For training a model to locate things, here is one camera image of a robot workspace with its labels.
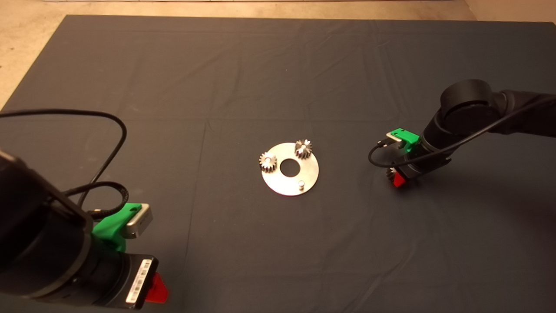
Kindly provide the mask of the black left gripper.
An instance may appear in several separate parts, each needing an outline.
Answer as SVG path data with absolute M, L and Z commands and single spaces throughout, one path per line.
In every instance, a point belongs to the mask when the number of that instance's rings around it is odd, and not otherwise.
M 159 260 L 149 254 L 125 254 L 123 286 L 119 291 L 121 309 L 139 310 L 147 303 L 166 303 L 169 290 L 156 272 Z

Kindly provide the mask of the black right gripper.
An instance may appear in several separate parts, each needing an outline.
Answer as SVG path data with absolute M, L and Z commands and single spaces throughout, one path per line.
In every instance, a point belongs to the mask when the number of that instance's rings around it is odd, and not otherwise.
M 393 163 L 392 171 L 394 172 L 393 186 L 400 188 L 407 181 L 415 180 L 429 172 L 435 171 L 451 162 L 451 158 L 447 155 L 437 156 L 421 162 L 413 162 L 405 166 L 399 166 L 399 163 L 409 162 L 418 155 L 405 154 L 397 157 Z

